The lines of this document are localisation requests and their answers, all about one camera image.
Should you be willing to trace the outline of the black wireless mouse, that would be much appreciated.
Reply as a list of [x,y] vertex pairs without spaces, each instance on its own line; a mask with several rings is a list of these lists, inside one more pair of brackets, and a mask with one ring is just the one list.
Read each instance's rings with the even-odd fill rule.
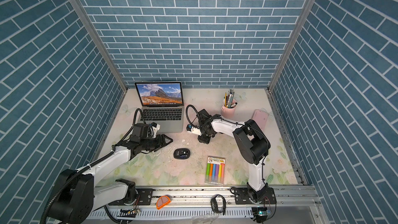
[[191,152],[188,148],[178,148],[173,152],[173,157],[177,160],[186,160],[190,155]]

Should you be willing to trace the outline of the silver laptop with mountain wallpaper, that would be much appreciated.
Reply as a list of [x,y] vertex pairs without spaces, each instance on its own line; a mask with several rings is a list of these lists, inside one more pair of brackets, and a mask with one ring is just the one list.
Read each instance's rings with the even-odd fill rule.
[[135,83],[143,119],[160,125],[160,133],[183,129],[184,100],[181,82]]

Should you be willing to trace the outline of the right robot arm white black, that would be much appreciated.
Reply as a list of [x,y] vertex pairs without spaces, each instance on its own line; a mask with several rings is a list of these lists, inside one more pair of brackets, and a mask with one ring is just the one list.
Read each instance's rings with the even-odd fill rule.
[[257,123],[252,119],[238,122],[225,119],[219,114],[212,116],[205,109],[197,111],[193,105],[186,107],[186,116],[190,108],[195,111],[198,124],[193,124],[187,117],[187,131],[196,134],[200,143],[209,144],[217,133],[235,138],[240,154],[249,163],[248,197],[254,203],[263,201],[268,189],[263,165],[271,143]]

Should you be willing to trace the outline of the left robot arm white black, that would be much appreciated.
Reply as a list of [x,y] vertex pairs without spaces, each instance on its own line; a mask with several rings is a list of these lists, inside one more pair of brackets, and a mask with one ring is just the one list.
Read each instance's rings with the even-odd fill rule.
[[159,130],[160,125],[155,122],[133,122],[108,154],[79,169],[64,170],[55,182],[40,223],[46,223],[50,217],[62,224],[80,224],[92,211],[107,208],[112,202],[137,204],[135,182],[119,178],[108,186],[99,187],[98,183],[138,154],[156,152],[173,142],[172,138],[159,134]]

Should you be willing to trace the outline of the pink pen holder cup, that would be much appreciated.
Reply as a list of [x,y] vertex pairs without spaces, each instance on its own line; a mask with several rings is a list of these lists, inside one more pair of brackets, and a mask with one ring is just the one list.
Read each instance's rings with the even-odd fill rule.
[[228,107],[225,107],[224,105],[222,105],[221,116],[226,119],[233,119],[236,106],[237,106],[237,102],[235,100],[233,100],[231,108],[228,108]]

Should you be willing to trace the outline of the pens in cup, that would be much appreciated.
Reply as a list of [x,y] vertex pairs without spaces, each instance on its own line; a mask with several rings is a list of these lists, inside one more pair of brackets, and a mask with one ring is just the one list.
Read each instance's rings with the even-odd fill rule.
[[229,89],[224,98],[224,106],[226,108],[234,108],[237,105],[237,102],[234,100],[235,91],[233,89]]

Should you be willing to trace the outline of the pack of coloured markers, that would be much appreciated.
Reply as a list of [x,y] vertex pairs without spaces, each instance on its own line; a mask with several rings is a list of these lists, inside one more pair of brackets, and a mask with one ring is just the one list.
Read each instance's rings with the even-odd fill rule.
[[223,185],[225,167],[225,158],[209,156],[207,158],[205,183]]

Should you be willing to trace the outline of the orange tool on rail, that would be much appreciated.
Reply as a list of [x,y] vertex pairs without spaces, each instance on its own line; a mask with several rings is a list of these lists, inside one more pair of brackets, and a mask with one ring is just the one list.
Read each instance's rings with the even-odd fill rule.
[[171,203],[171,199],[169,196],[164,195],[158,198],[157,202],[156,202],[156,209],[160,210],[163,207],[169,205]]

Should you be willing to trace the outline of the black wristwatch on rail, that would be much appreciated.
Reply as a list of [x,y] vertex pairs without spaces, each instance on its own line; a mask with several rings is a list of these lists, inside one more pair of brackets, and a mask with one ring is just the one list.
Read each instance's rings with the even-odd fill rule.
[[210,200],[211,210],[215,214],[226,214],[227,201],[224,196],[217,194]]

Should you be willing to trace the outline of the aluminium mounting rail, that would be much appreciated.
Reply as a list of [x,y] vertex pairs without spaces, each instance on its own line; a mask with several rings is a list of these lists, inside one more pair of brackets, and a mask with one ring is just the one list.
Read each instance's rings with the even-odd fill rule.
[[[254,203],[248,197],[245,186],[138,186],[139,200],[134,205],[124,205],[121,201],[110,203],[107,208],[91,212],[85,219],[118,220],[173,220],[212,218],[252,218],[258,223],[271,222],[271,218],[296,219],[300,223],[326,224],[328,220],[313,186],[273,185],[268,186],[265,199]],[[220,194],[227,201],[226,214],[215,214],[210,200]],[[159,197],[167,195],[171,203],[156,209]],[[300,218],[299,211],[304,211]]]

